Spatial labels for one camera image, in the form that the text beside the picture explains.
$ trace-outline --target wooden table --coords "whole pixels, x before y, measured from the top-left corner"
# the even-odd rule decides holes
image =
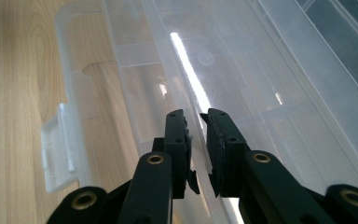
[[[75,0],[0,0],[0,223],[44,223],[40,129],[65,102],[54,17]]]

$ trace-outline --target wood grain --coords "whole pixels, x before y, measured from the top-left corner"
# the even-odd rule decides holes
[[[54,30],[71,1],[0,0],[0,223],[44,223],[71,188],[47,195],[40,128],[65,102]]]

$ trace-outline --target transparent plastic container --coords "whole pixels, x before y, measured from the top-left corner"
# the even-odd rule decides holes
[[[187,189],[173,219],[239,222],[237,201],[209,182],[209,107],[303,186],[358,187],[358,84],[296,1],[82,2],[56,28],[68,103],[42,130],[48,191],[118,187],[183,108],[201,195]]]

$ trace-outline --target bolt hole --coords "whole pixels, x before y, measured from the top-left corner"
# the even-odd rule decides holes
[[[271,158],[263,153],[256,153],[252,157],[255,161],[267,163],[271,161]]]
[[[300,217],[300,222],[304,224],[318,224],[318,220],[316,220],[313,216],[309,214],[302,215]]]
[[[149,162],[150,164],[160,164],[163,161],[164,161],[164,158],[159,155],[153,155],[153,156],[150,156],[149,158],[147,158],[147,162]]]
[[[358,207],[358,192],[350,189],[343,189],[341,197],[347,202]]]
[[[92,191],[86,191],[78,194],[72,201],[72,207],[76,210],[89,208],[97,202],[97,195]]]

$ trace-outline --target wooden surface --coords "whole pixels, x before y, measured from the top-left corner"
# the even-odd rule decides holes
[[[44,223],[61,201],[47,195],[40,129],[65,102],[54,30],[70,0],[0,0],[0,223]]]

